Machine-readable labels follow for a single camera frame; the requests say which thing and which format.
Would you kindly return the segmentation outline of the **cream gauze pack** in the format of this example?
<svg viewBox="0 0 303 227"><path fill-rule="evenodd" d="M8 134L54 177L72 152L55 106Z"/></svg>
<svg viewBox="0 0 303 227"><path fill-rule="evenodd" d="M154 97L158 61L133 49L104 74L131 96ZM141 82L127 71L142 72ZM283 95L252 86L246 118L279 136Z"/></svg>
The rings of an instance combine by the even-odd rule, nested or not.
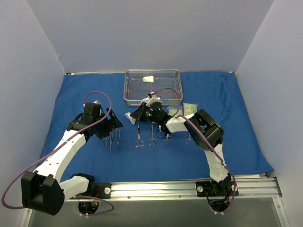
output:
<svg viewBox="0 0 303 227"><path fill-rule="evenodd" d="M198 104L183 103L183 113L184 115L190 115L197 112Z"/></svg>

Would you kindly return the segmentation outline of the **steel tweezers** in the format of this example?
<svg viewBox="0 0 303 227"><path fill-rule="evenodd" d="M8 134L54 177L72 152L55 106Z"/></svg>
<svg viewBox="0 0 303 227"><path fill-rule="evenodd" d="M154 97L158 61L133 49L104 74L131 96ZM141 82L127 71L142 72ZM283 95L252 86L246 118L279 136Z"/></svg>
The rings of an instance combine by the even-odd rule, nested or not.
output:
<svg viewBox="0 0 303 227"><path fill-rule="evenodd" d="M105 150L107 149L108 147L108 143L109 143L109 137L106 137L106 142L105 142Z"/></svg>
<svg viewBox="0 0 303 227"><path fill-rule="evenodd" d="M117 129L117 130L116 130L116 144L117 144L117 150L119 150L120 136L121 136L121 130L120 130L120 129Z"/></svg>
<svg viewBox="0 0 303 227"><path fill-rule="evenodd" d="M112 150L112 144L113 144L113 133L110 133L110 137L109 137L109 150Z"/></svg>

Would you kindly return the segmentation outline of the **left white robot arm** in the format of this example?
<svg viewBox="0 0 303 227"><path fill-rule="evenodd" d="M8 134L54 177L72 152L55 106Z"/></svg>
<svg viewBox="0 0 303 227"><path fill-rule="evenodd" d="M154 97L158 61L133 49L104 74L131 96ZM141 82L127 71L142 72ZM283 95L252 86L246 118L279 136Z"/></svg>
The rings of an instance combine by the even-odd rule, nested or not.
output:
<svg viewBox="0 0 303 227"><path fill-rule="evenodd" d="M68 124L54 151L33 172L26 171L22 175L22 205L56 215L68 199L91 198L96 191L93 176L74 174L71 179L61 181L62 175L91 137L101 140L122 126L110 107L104 111L98 102L86 103L84 111Z"/></svg>

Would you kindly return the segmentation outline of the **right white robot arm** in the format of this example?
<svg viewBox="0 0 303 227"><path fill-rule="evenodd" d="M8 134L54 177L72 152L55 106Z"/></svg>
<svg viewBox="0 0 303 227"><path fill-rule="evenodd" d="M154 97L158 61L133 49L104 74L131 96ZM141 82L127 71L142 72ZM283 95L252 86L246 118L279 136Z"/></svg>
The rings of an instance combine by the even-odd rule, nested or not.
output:
<svg viewBox="0 0 303 227"><path fill-rule="evenodd" d="M187 131L193 141L206 155L209 175L212 179L210 189L215 195L227 190L225 179L230 175L223 157L223 128L205 110L198 110L187 116L168 114L161 102L143 102L133 113L127 113L130 121L153 124L165 134Z"/></svg>

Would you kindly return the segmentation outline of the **steel surgical scissors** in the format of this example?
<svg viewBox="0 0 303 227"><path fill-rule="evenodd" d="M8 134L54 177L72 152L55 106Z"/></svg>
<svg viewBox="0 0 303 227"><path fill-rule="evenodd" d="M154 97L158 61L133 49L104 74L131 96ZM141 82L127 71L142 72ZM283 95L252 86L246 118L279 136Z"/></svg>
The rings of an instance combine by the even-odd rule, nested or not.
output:
<svg viewBox="0 0 303 227"><path fill-rule="evenodd" d="M164 142L173 141L173 137L170 136L169 134L166 134L166 136L163 138L163 141L164 141Z"/></svg>

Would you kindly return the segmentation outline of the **straight steel scissors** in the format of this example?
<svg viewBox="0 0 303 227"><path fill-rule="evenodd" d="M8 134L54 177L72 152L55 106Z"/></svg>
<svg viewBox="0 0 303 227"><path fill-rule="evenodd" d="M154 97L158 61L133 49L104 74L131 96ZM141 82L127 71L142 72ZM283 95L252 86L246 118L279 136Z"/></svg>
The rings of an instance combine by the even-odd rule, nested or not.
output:
<svg viewBox="0 0 303 227"><path fill-rule="evenodd" d="M151 138L148 140L149 145L156 145L157 141L154 138L154 125L151 125Z"/></svg>

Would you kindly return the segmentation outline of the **green paper packet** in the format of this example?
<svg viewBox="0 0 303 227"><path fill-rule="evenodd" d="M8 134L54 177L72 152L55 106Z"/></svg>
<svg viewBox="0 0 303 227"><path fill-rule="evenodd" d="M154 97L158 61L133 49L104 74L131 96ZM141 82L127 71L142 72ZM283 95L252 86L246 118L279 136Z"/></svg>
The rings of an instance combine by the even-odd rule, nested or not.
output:
<svg viewBox="0 0 303 227"><path fill-rule="evenodd" d="M168 114L170 116L178 116L183 114L183 107L181 106L168 106L167 107Z"/></svg>

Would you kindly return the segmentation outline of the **steel hemostat clamp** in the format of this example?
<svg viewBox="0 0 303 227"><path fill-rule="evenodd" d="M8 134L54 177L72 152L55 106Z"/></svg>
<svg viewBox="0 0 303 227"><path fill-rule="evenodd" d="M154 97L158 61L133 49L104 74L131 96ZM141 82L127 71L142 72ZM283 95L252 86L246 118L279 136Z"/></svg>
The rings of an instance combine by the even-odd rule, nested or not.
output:
<svg viewBox="0 0 303 227"><path fill-rule="evenodd" d="M191 135L189 134L189 135L188 135L188 138L185 139L185 143L186 143L186 144L189 144L190 141L192 141L192 140L193 140L193 138L192 138Z"/></svg>

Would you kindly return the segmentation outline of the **blue surgical drape cloth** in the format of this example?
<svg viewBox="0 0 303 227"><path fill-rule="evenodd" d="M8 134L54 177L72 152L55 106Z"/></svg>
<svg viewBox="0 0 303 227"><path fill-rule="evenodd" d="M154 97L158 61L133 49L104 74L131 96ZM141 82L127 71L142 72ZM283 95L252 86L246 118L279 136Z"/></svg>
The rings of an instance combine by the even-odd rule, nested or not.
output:
<svg viewBox="0 0 303 227"><path fill-rule="evenodd" d="M183 100L198 104L223 128L223 155L235 175L263 174L273 171L259 147L239 85L233 73L182 72ZM156 145L149 145L151 126L140 123L143 147L135 147L137 125L125 117L135 110L123 98L125 75L66 75L55 101L53 118L43 154L50 153L62 138L68 124L83 111L83 100L99 100L103 108L112 106L123 124L119 150L105 150L105 140L91 137L77 152L61 180L84 173L97 182L165 181L207 178L209 167L204 151L194 142L185 143L186 132L174 133L164 142L163 133L154 131Z"/></svg>

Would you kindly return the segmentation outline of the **steel mesh instrument tray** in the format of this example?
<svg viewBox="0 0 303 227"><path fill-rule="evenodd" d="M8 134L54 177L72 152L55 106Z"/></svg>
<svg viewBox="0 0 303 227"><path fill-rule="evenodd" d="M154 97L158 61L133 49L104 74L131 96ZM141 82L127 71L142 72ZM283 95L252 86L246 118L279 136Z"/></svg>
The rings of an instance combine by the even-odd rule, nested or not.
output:
<svg viewBox="0 0 303 227"><path fill-rule="evenodd" d="M154 76L153 83L144 83L143 77ZM178 70L127 70L125 72L124 100L128 106L140 106L148 93L156 92L163 106L178 105L183 98Z"/></svg>

